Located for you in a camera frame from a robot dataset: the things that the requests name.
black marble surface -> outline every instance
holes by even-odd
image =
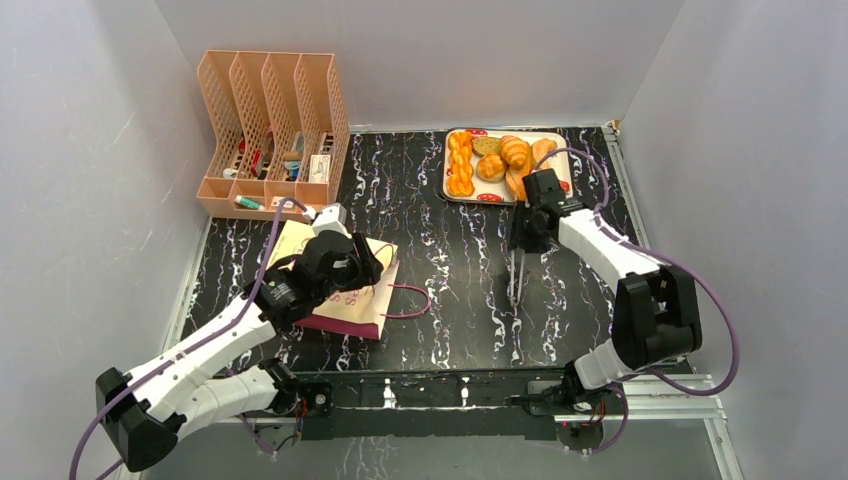
[[[588,149],[602,172],[571,156],[575,197],[594,206],[599,175],[611,185],[606,221],[635,239],[600,128],[541,129]],[[293,327],[245,352],[238,369],[277,356],[295,371],[428,370],[564,365],[609,337],[613,295],[573,253],[528,256],[522,304],[506,295],[507,207],[445,201],[446,132],[354,135],[338,200],[347,227],[400,247],[397,283],[426,288],[431,310],[387,320],[379,341]],[[202,326],[255,275],[270,222],[214,219],[183,338]],[[389,311],[408,313],[421,295],[396,290]]]

toy food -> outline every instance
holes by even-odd
[[[533,150],[533,164],[535,165],[542,158],[544,158],[545,155],[548,154],[548,152],[555,149],[556,147],[557,147],[556,142],[549,139],[549,138],[543,138],[541,140],[537,140],[535,143],[533,143],[533,148],[532,148],[532,150]],[[550,164],[547,161],[545,162],[544,165],[541,165],[539,167],[539,170],[544,170],[546,168],[551,168]]]
[[[530,144],[524,140],[506,135],[501,139],[501,157],[514,170],[524,169],[532,160]]]
[[[474,153],[485,157],[490,153],[500,153],[501,139],[495,137],[474,137],[471,139],[471,148]]]
[[[477,162],[477,176],[487,182],[500,182],[507,165],[497,153],[489,153]]]
[[[515,200],[519,202],[527,201],[527,192],[524,191],[524,181],[522,180],[524,175],[526,174],[523,170],[519,171],[513,168],[510,168],[505,175],[506,186],[509,187]]]
[[[448,194],[454,197],[468,197],[474,194],[474,184],[471,175],[471,132],[459,130],[448,137],[450,148],[450,176],[448,177]]]

tray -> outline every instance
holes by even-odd
[[[557,135],[556,133],[549,132],[518,132],[513,130],[484,130],[480,128],[458,128],[451,130],[448,132],[448,136],[453,132],[459,130],[468,130],[471,132],[473,137],[479,137],[481,135],[488,135],[490,137],[502,138],[505,135],[512,135],[518,137],[530,145],[533,144],[536,140],[541,140],[543,138],[549,138],[556,142],[557,148],[562,148],[568,146],[565,143],[565,139],[562,138],[561,135]],[[474,167],[474,171],[477,171],[477,162],[480,161],[480,156],[475,154],[471,155],[471,166]],[[556,172],[557,177],[559,177],[560,184],[563,186],[563,190],[566,192],[567,197],[572,197],[574,195],[573,189],[571,188],[573,183],[571,180],[571,165],[568,160],[568,154],[558,153],[551,157],[548,160],[548,163],[551,165],[551,168]],[[448,169],[450,168],[450,147],[445,142],[445,160],[444,165],[442,167],[442,194],[446,199],[454,201],[454,202],[466,202],[466,203],[485,203],[489,205],[512,205],[515,203],[515,197],[512,195],[512,192],[509,190],[509,187],[506,185],[506,181],[501,181],[498,183],[491,183],[481,180],[477,177],[476,173],[471,177],[471,183],[474,184],[474,193],[468,197],[455,197],[448,193],[447,183],[448,183]]]

glue stick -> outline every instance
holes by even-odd
[[[238,203],[244,208],[249,208],[251,210],[265,210],[265,207],[262,206],[259,202],[255,202],[243,195],[236,195],[236,203]]]

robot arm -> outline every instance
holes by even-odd
[[[596,221],[585,205],[567,200],[552,170],[527,175],[524,185],[529,201],[515,207],[510,249],[522,256],[544,253],[556,240],[615,292],[612,337],[569,362],[562,385],[548,401],[574,405],[597,398],[610,383],[701,347],[695,282],[689,274],[603,233],[601,228],[612,229]]]
[[[158,463],[180,439],[211,423],[246,411],[291,413],[302,391],[314,393],[314,385],[299,382],[276,359],[229,378],[212,378],[242,352],[290,330],[294,322],[311,315],[336,292],[379,281],[382,264],[362,234],[346,234],[341,216],[340,206],[329,208],[326,214],[322,211],[313,223],[317,235],[301,254],[267,268],[257,280],[258,294],[250,305],[246,305],[247,292],[255,282],[246,285],[244,293],[218,316],[162,356],[126,373],[111,368],[97,378],[97,407],[102,410],[139,379],[161,369],[163,362],[173,363],[135,386],[101,422],[131,472]],[[241,321],[232,325],[245,307]],[[306,406],[309,410],[329,408]]]

